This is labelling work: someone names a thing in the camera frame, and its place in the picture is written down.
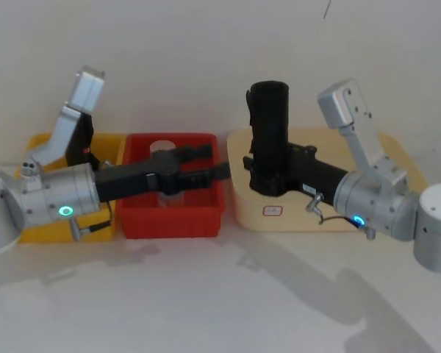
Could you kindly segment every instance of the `red plastic box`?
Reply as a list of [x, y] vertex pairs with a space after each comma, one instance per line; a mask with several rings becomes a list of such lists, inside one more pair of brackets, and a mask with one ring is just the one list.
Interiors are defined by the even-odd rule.
[[[150, 156], [150, 145], [169, 140], [177, 147], [212, 145], [212, 158], [195, 160], [183, 165], [183, 171], [208, 168], [219, 163], [217, 139], [210, 134], [136, 134], [126, 140], [123, 164], [136, 163]], [[208, 238], [215, 237], [221, 227], [226, 202], [221, 182], [210, 189], [187, 190], [183, 205], [159, 207], [157, 193], [118, 200], [116, 215], [128, 239], [146, 238]]]

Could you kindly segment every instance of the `white table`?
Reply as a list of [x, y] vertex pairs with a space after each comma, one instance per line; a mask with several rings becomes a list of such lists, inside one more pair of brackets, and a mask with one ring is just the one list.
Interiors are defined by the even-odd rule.
[[441, 275], [385, 235], [16, 246], [0, 353], [441, 353]]

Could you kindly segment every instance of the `white wall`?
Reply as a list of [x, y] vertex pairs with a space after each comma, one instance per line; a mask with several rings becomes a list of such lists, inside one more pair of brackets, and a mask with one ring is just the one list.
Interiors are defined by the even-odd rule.
[[100, 132], [248, 124], [245, 91], [290, 85], [290, 123], [355, 77], [380, 129], [441, 179], [441, 0], [0, 0], [0, 163], [50, 131], [83, 63], [107, 72]]

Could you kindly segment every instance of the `beige tray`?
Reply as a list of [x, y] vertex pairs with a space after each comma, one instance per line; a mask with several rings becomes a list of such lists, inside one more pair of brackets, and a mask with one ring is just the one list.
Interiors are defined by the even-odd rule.
[[[319, 225], [318, 217], [305, 210], [311, 200], [310, 197], [297, 191], [290, 191], [280, 197], [269, 197], [250, 189], [248, 186], [250, 173], [243, 168], [243, 157], [248, 155], [251, 138], [251, 129], [241, 129], [233, 131], [227, 139], [234, 211], [242, 226], [259, 232], [350, 232], [356, 230], [347, 222], [340, 220]], [[379, 134], [379, 138], [386, 153], [408, 171], [410, 188], [417, 192], [424, 190], [425, 179], [401, 145], [386, 134]], [[303, 146], [317, 146], [319, 160], [348, 171], [356, 170], [356, 164], [349, 152], [346, 140], [337, 130], [291, 128], [289, 141]], [[320, 204], [320, 208], [325, 217], [336, 215], [333, 207], [327, 204]]]

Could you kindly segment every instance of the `small label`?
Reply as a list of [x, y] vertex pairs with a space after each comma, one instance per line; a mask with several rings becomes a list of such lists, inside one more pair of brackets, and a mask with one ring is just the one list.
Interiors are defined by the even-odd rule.
[[302, 184], [302, 190], [304, 190], [306, 193], [311, 193], [314, 196], [317, 195], [317, 191], [312, 186]]
[[282, 215], [282, 206], [264, 206], [263, 215], [267, 217], [278, 217]]

